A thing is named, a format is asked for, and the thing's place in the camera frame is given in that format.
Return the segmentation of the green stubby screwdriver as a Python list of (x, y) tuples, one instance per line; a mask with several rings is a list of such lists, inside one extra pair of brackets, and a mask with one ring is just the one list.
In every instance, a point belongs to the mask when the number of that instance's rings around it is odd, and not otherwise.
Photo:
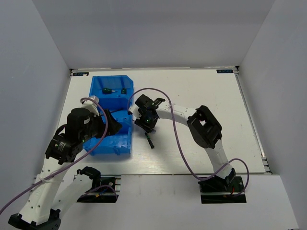
[(102, 94), (112, 94), (114, 92), (117, 92), (117, 91), (115, 91), (115, 90), (113, 90), (111, 88), (103, 88), (102, 89)]

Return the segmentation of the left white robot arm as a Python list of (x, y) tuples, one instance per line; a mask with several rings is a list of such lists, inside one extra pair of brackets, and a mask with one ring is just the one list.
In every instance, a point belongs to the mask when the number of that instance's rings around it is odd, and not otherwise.
[(102, 138), (116, 135), (122, 125), (105, 109), (74, 108), (51, 139), (45, 153), (41, 173), (27, 189), (29, 198), (25, 206), (12, 214), (8, 224), (19, 230), (57, 230), (61, 217), (86, 193), (101, 187), (110, 188), (101, 182), (99, 170), (85, 166), (77, 170), (77, 177), (61, 193), (60, 184), (70, 166), (77, 162), (76, 156), (83, 145), (92, 138), (101, 143)]

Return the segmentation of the stubby screwdriver orange cap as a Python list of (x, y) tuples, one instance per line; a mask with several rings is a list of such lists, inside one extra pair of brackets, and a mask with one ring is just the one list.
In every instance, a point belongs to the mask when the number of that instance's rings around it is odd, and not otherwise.
[(127, 89), (126, 88), (122, 88), (121, 89), (121, 94), (127, 94)]

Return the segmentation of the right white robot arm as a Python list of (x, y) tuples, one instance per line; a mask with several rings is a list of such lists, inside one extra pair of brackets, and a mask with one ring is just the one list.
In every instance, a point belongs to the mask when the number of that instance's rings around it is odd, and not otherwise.
[(222, 191), (234, 185), (236, 172), (229, 164), (222, 144), (222, 126), (205, 105), (187, 108), (167, 102), (165, 99), (150, 99), (142, 94), (128, 113), (136, 117), (135, 124), (151, 133), (158, 119), (167, 119), (187, 126), (196, 144), (205, 149), (213, 166), (215, 175), (210, 178)]

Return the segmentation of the small brown hex key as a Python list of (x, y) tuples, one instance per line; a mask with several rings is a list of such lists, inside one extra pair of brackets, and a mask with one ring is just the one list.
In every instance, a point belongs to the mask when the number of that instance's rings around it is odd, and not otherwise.
[(114, 111), (110, 111), (110, 113), (127, 113), (127, 110), (123, 110), (123, 109), (118, 109), (118, 110), (114, 110)]

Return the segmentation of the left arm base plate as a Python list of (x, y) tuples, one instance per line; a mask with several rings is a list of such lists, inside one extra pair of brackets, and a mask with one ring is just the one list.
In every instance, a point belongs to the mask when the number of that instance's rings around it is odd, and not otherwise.
[(82, 195), (77, 203), (116, 203), (119, 198), (121, 176), (101, 176), (90, 192)]

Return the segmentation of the black green precision screwdriver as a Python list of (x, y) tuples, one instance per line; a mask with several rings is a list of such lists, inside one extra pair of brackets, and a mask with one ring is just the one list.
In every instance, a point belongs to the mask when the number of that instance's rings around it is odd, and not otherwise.
[(154, 146), (154, 144), (153, 144), (152, 140), (150, 139), (150, 137), (149, 137), (148, 133), (147, 133), (147, 132), (145, 132), (144, 134), (145, 134), (145, 136), (146, 136), (146, 139), (147, 139), (147, 141), (148, 141), (148, 143), (149, 143), (149, 145), (150, 145), (151, 149), (154, 149), (154, 148), (155, 148), (155, 146)]

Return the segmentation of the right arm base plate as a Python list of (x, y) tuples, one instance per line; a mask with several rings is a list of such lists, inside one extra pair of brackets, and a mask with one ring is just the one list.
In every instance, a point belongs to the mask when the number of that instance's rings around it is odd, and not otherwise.
[(236, 176), (228, 187), (214, 178), (198, 181), (202, 204), (240, 204), (246, 203), (242, 177)]

